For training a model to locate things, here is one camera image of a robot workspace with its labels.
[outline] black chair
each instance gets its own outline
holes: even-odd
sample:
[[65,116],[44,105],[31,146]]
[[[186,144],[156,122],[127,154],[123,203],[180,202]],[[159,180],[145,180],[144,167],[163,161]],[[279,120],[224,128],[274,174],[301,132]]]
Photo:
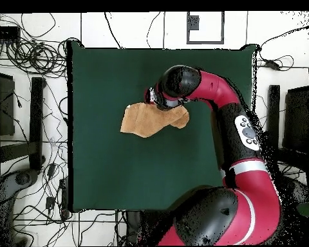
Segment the black chair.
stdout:
[[288,90],[285,100],[285,128],[282,148],[279,139],[279,101],[280,86],[269,86],[267,133],[270,145],[274,149],[274,160],[296,167],[305,172],[308,186],[295,179],[285,177],[286,183],[293,184],[291,194],[302,192],[303,196],[294,196],[298,203],[309,201],[309,86]]

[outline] floor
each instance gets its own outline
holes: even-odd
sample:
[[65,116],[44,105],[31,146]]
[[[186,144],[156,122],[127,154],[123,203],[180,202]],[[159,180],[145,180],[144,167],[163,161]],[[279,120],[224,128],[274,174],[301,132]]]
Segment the floor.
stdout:
[[[200,22],[218,26],[220,25],[220,17],[214,16],[210,12],[193,12],[200,16]],[[16,22],[21,25],[21,14],[4,14],[1,18],[0,25],[14,25],[10,22]],[[187,12],[138,12],[138,13],[107,13],[110,21],[111,30],[114,33],[117,42],[123,48],[229,48],[239,49],[245,43],[253,43],[262,45],[266,40],[275,37],[301,26],[309,24],[309,12],[225,12],[225,43],[224,44],[202,44],[190,45],[186,44],[186,15]],[[63,41],[69,37],[75,37],[85,45],[92,48],[116,48],[117,43],[112,37],[108,24],[104,17],[104,13],[84,13],[84,14],[24,14],[24,29],[33,36],[40,36],[46,33],[55,23],[55,26],[45,35],[41,36],[46,41]],[[208,26],[200,23],[200,30],[205,33]],[[217,30],[212,31],[214,39]],[[57,47],[55,42],[46,42]],[[285,95],[288,89],[306,86],[309,84],[308,70],[309,68],[309,30],[301,30],[290,35],[279,37],[267,42],[263,46],[261,52],[264,59],[278,59],[280,56],[291,55],[294,58],[294,66],[288,71],[274,71],[269,68],[258,67],[257,71],[257,100],[256,113],[259,117],[266,115],[267,90],[271,84],[279,84],[281,86],[281,104],[280,109],[285,108]],[[281,59],[285,69],[290,67],[291,58],[285,57]],[[22,107],[18,107],[15,100],[15,119],[19,120],[19,124],[28,138],[29,122],[30,122],[30,82],[28,75],[15,68],[6,58],[5,52],[2,52],[0,58],[0,72],[14,76],[15,92],[19,96]],[[59,151],[60,157],[57,157],[56,163],[64,163],[67,160],[67,127],[62,120],[62,115],[57,107],[57,102],[67,95],[66,79],[47,78],[50,88],[45,89],[44,97],[46,106],[44,106],[44,128],[43,136],[43,153],[46,158],[50,158],[51,152],[55,155]],[[66,100],[63,100],[61,109],[67,113]],[[284,111],[281,111],[280,128],[279,128],[279,144],[283,139],[283,122]],[[9,145],[16,142],[25,141],[22,130],[18,124],[15,125],[15,134],[13,136],[0,137],[0,145]],[[0,173],[6,172],[16,160],[12,160],[1,164]],[[22,160],[11,168],[17,170],[21,167],[27,167],[28,160]],[[62,164],[62,170],[52,180],[51,190],[58,187],[59,180],[68,174],[67,166]],[[45,209],[46,198],[41,196],[44,194],[41,179],[26,190],[19,193],[15,203],[14,213],[18,214],[26,205],[37,205],[40,211]],[[57,232],[60,228],[59,224],[46,224],[46,218],[36,210],[27,208],[16,221],[16,229],[32,234],[35,240],[32,246],[75,246],[80,237],[80,233],[93,226],[83,233],[82,246],[107,246],[117,245],[115,236],[115,215],[114,211],[85,211],[80,214],[74,214],[67,230],[59,239],[56,238],[62,234]],[[54,219],[59,219],[57,209],[54,210]],[[126,233],[126,225],[120,223],[118,226],[120,236]]]

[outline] tangled wires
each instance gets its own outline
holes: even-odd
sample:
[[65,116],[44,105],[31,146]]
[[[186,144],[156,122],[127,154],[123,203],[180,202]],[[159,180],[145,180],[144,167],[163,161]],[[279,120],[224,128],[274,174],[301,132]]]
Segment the tangled wires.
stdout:
[[[10,23],[21,29],[21,33],[24,38],[18,42],[1,42],[0,43],[0,59],[2,59],[1,54],[6,53],[8,60],[13,64],[13,67],[17,67],[20,70],[28,74],[42,75],[48,78],[59,78],[65,77],[66,72],[66,54],[67,48],[66,43],[68,41],[77,41],[82,47],[83,45],[77,38],[67,38],[64,41],[45,41],[39,38],[46,35],[56,26],[56,20],[52,14],[50,14],[53,19],[53,26],[41,35],[34,36],[28,33],[24,27],[23,15],[21,14],[21,24],[7,15],[3,15],[0,21],[4,23]],[[50,44],[58,44],[57,48],[54,48]]]
[[78,41],[76,38],[68,38],[59,43],[57,49],[44,42],[26,40],[21,38],[20,42],[6,43],[6,54],[14,66],[29,74],[40,74],[58,78],[66,72],[66,43]]

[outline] plug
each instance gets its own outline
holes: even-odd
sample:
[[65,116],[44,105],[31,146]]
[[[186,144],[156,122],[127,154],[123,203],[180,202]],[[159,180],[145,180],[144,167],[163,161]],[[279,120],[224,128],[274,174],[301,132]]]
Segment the plug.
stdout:
[[53,210],[55,207],[55,198],[54,197],[47,197],[46,198],[46,209],[48,209],[48,213]]
[[279,67],[279,64],[277,64],[273,60],[263,60],[263,61],[265,62],[264,67],[271,68],[271,69],[276,70],[276,71],[281,70],[280,67]]
[[47,176],[48,176],[48,181],[50,181],[54,175],[54,172],[56,170],[56,165],[55,164],[50,164]]

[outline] cloth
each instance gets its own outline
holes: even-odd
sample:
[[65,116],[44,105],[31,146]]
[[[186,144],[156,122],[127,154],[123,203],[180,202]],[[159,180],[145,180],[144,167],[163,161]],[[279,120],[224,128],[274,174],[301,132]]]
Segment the cloth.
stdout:
[[161,111],[155,104],[140,102],[127,106],[120,132],[147,138],[168,125],[182,129],[188,121],[189,113],[184,106]]

